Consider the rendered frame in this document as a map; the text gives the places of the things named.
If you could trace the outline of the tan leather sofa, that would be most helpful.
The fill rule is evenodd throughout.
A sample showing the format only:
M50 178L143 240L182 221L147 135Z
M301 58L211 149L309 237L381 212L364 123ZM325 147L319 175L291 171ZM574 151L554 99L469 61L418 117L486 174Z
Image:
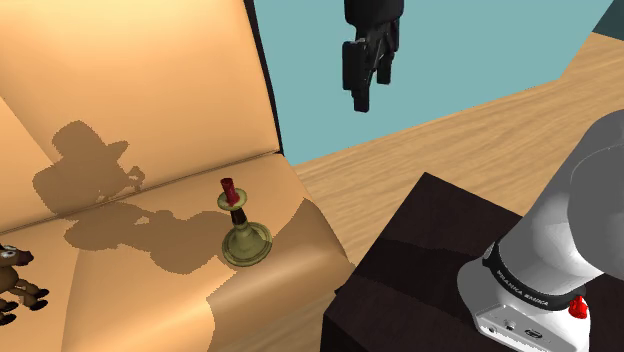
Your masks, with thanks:
M223 256L220 180L271 232ZM244 0L0 0L0 352L319 352L352 264L281 154Z

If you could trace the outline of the brass candlestick with red candle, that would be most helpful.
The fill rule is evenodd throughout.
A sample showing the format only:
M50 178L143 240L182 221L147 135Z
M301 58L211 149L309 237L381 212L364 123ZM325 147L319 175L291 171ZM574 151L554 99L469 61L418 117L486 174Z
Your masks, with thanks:
M220 209L228 211L233 228L222 241L224 258L237 267L249 267L261 262L272 249L270 230L258 222L250 222L243 206L247 193L234 185L232 178L220 180L223 192L217 199Z

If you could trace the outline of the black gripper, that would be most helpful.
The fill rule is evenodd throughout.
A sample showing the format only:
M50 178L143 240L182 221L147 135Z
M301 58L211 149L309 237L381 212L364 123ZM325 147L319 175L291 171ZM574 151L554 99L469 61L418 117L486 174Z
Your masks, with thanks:
M350 91L357 112L369 111L370 84L391 83L391 68L399 48L399 19L404 0L344 0L345 20L356 38L342 44L343 89Z

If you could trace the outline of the dark robot stand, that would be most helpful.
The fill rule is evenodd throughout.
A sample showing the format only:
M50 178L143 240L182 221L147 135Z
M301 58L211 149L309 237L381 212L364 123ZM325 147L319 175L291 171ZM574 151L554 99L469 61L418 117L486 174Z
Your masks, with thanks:
M423 174L337 290L320 352L513 352L476 330L456 278L520 219Z

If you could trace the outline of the brown plush horse toy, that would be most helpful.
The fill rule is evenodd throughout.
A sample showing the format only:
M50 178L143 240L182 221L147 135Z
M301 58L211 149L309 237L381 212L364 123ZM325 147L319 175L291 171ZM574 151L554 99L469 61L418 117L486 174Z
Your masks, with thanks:
M48 301L44 297L49 291L22 279L16 270L17 266L26 266L33 260L30 251L0 244L0 294L9 292L20 299L20 302L16 302L0 298L0 326L8 325L16 319L12 311L20 304L31 311L47 306Z

